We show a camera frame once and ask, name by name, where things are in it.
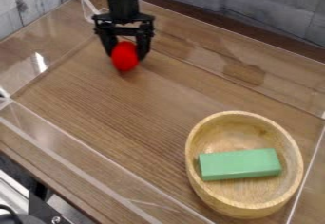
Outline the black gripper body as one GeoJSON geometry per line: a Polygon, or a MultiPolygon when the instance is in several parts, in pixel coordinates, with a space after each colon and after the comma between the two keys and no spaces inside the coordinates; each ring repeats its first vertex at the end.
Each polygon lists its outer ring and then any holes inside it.
{"type": "Polygon", "coordinates": [[[96,34],[105,39],[116,38],[117,36],[144,36],[153,38],[156,35],[153,15],[140,13],[128,19],[114,19],[113,15],[108,12],[96,14],[92,17],[96,28],[96,34]]]}

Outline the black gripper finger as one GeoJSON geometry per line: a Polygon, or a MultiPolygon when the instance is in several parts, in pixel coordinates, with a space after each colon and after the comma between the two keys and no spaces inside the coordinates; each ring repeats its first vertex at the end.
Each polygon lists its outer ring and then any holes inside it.
{"type": "Polygon", "coordinates": [[[152,37],[141,33],[137,35],[137,44],[138,44],[138,59],[142,61],[150,52],[152,48],[152,37]]]}
{"type": "Polygon", "coordinates": [[[108,55],[113,56],[113,49],[114,49],[114,47],[117,46],[117,43],[118,43],[117,37],[113,36],[113,35],[109,35],[109,34],[101,34],[100,38],[101,38],[101,41],[102,41],[104,48],[108,52],[108,55]]]}

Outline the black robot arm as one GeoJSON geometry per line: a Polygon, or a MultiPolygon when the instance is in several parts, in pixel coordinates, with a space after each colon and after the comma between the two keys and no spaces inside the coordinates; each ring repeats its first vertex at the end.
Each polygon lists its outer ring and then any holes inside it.
{"type": "Polygon", "coordinates": [[[120,36],[137,38],[137,56],[141,60],[152,50],[156,17],[140,11],[138,0],[108,0],[110,11],[94,14],[94,32],[100,36],[109,55],[118,44],[120,36]]]}

